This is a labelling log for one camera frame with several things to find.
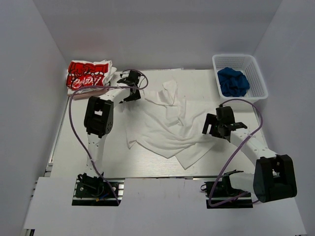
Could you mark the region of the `white t shirt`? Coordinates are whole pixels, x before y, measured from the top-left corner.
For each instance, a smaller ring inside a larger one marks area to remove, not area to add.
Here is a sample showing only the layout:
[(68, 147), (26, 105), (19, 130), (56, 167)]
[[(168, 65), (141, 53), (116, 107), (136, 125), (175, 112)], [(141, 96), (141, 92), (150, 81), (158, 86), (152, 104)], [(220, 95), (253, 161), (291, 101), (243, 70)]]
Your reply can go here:
[(214, 103), (178, 98), (174, 80), (163, 83), (160, 91), (142, 90), (140, 95), (123, 106), (128, 148), (139, 144), (165, 158), (175, 156), (187, 169), (220, 142), (202, 133)]

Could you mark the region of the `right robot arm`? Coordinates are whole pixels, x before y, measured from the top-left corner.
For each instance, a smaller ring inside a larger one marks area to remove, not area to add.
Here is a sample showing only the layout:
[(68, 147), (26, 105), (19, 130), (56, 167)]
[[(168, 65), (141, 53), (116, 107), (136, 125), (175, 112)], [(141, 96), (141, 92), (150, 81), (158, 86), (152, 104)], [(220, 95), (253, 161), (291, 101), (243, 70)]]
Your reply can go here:
[(202, 133), (228, 141), (236, 146), (233, 157), (242, 152), (254, 164), (252, 174), (238, 170), (226, 172), (224, 166), (207, 189), (209, 199), (220, 192), (229, 196), (230, 201), (247, 193), (255, 194), (262, 203), (296, 197), (292, 158), (277, 154), (261, 143), (245, 124), (235, 121), (231, 107), (219, 106), (215, 114), (207, 114)]

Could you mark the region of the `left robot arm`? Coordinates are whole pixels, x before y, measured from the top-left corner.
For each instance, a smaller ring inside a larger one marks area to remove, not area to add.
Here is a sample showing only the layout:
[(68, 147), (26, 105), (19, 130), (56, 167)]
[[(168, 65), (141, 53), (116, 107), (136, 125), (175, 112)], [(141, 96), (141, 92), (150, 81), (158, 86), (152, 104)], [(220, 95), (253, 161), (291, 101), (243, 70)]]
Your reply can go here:
[(130, 70), (127, 74), (123, 72), (115, 88), (109, 89), (103, 97), (92, 96), (88, 100), (84, 118), (88, 137), (86, 171), (78, 179), (93, 196), (101, 195), (104, 190), (102, 160), (106, 137), (113, 128), (114, 108), (120, 103), (141, 98), (141, 77), (144, 75), (137, 70)]

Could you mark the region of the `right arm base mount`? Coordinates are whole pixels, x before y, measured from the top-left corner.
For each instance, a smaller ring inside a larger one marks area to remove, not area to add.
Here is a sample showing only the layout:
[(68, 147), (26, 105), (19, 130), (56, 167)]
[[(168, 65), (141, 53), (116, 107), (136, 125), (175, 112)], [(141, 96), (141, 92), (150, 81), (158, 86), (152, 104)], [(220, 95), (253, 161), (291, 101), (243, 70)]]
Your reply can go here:
[(231, 187), (229, 176), (232, 174), (242, 173), (243, 171), (231, 171), (222, 175), (221, 179), (215, 186), (214, 193), (212, 195), (211, 204), (217, 205), (218, 203), (234, 198), (238, 195), (242, 195), (240, 198), (230, 200), (222, 205), (211, 206), (209, 205), (209, 197), (211, 189), (215, 181), (206, 181), (201, 185), (200, 190), (206, 194), (206, 206), (207, 209), (237, 209), (237, 208), (253, 208), (251, 193), (245, 194), (245, 191), (240, 189), (234, 189)]

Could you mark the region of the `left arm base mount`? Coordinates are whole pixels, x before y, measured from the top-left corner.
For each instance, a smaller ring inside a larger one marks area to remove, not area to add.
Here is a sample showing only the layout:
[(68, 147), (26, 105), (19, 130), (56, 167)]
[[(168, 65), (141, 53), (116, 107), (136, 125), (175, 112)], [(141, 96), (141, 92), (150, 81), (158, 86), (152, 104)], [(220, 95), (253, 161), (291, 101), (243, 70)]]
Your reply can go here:
[(117, 207), (123, 197), (124, 180), (110, 179), (106, 183), (101, 177), (79, 174), (76, 179), (72, 205), (87, 207)]

